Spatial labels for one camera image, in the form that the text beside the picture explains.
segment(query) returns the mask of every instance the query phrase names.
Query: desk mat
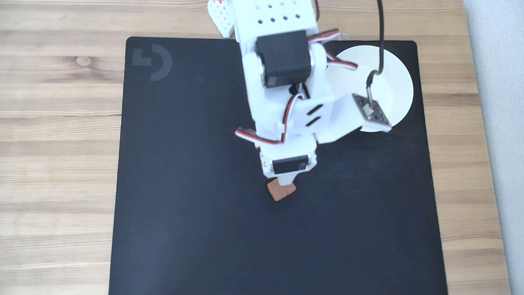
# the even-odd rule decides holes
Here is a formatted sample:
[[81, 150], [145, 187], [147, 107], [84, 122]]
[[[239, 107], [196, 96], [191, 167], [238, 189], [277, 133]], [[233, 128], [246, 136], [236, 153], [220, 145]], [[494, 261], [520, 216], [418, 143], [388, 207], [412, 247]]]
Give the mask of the desk mat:
[[408, 115], [319, 145], [274, 202], [234, 135], [254, 125], [238, 44], [130, 38], [109, 294], [447, 294], [417, 45], [386, 49], [411, 73]]

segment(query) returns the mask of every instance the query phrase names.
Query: logo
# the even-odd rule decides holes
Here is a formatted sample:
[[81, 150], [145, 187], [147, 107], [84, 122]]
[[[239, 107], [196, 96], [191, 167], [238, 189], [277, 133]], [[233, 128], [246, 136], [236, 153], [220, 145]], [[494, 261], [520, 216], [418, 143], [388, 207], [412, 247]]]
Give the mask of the logo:
[[[169, 51], [160, 45], [152, 44], [151, 51], [162, 58], [162, 67], [158, 71], [151, 73], [151, 82], [153, 82], [163, 79], [169, 74], [173, 66], [173, 60]], [[142, 57], [142, 49], [135, 48], [133, 49], [133, 66], [151, 66], [151, 58]]]

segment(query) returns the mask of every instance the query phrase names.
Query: wooden table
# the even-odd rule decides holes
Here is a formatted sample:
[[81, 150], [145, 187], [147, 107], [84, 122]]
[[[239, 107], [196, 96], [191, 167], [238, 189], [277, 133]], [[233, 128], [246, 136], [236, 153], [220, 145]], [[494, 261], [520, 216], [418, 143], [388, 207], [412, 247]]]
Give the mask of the wooden table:
[[[319, 1], [377, 38], [374, 0]], [[107, 294], [126, 38], [219, 38], [205, 2], [0, 1], [0, 293]], [[384, 5], [419, 46], [450, 294], [508, 294], [462, 1]]]

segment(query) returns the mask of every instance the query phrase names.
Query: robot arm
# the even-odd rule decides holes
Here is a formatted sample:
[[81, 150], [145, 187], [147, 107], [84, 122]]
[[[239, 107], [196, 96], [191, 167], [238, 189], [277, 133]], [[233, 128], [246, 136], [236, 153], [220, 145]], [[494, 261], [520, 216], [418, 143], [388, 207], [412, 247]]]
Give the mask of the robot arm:
[[221, 5], [225, 2], [241, 48], [255, 122], [254, 130], [239, 128], [235, 134], [260, 148], [266, 177], [291, 184], [299, 173], [316, 166], [318, 144], [362, 126], [391, 129], [378, 103], [328, 79], [328, 65], [345, 70], [358, 65], [325, 50], [322, 43], [339, 31], [319, 33], [309, 1], [223, 0]]

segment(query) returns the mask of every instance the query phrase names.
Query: white wall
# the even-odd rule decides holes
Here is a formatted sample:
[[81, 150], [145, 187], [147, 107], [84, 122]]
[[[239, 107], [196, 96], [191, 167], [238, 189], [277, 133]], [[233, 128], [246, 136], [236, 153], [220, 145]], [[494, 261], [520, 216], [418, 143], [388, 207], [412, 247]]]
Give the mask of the white wall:
[[506, 260], [524, 294], [524, 0], [464, 0]]

